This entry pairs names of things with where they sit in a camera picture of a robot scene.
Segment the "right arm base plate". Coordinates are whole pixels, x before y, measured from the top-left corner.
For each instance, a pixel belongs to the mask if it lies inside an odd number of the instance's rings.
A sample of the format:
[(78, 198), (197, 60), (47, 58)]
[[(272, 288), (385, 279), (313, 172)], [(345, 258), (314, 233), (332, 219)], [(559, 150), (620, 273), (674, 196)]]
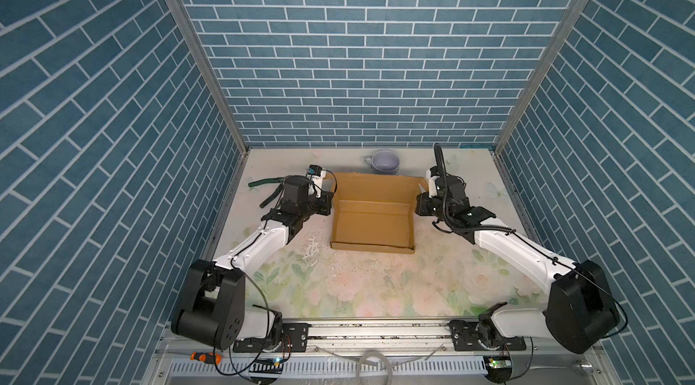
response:
[(489, 325), (478, 322), (452, 320), (448, 323), (452, 344), (456, 352), (523, 352), (527, 344), (521, 337), (506, 338), (493, 331)]

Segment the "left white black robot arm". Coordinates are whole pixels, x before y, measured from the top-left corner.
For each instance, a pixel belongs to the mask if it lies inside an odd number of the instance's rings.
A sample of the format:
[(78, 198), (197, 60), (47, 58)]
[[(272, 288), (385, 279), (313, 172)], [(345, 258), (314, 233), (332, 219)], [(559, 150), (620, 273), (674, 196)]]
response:
[(251, 187), (276, 183), (278, 187), (260, 207), (271, 206), (258, 229), (218, 258), (195, 261), (177, 299), (171, 320), (174, 334), (220, 352), (235, 343), (251, 343), (255, 350), (271, 349), (282, 339), (282, 314), (267, 305), (245, 306), (246, 284), (253, 274), (287, 246), (312, 216), (327, 217), (338, 186), (323, 182), (332, 172), (317, 165), (304, 175), (251, 182)]

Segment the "brown cardboard box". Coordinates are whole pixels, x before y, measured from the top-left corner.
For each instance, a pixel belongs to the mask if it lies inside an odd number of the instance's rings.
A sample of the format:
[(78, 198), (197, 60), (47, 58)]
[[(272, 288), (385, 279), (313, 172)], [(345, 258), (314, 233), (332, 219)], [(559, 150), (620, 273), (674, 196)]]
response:
[(412, 255), (417, 197), (422, 178), (365, 173), (337, 174), (330, 246), (336, 250)]

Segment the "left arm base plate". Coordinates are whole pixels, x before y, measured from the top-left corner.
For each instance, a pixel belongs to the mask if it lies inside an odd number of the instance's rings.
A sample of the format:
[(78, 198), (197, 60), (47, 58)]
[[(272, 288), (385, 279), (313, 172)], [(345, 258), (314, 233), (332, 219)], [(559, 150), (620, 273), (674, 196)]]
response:
[(264, 339), (247, 338), (237, 340), (232, 346), (234, 353), (280, 352), (286, 345), (285, 352), (306, 352), (309, 340), (307, 323), (284, 323), (275, 325), (269, 337)]

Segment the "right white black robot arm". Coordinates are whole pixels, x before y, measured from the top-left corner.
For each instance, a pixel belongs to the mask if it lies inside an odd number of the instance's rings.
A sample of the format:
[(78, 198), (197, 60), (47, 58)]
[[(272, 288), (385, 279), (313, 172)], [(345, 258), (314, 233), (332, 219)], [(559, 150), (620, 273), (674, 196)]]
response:
[(479, 314), (475, 332), (481, 345), (495, 350), (512, 338), (546, 338), (581, 354), (626, 328), (624, 309), (600, 265), (558, 255), (504, 225), (488, 209), (474, 207), (464, 180), (440, 167), (432, 167), (425, 178), (427, 189), (416, 199), (416, 215), (433, 217), (438, 230), (501, 258), (546, 296), (538, 306), (501, 302)]

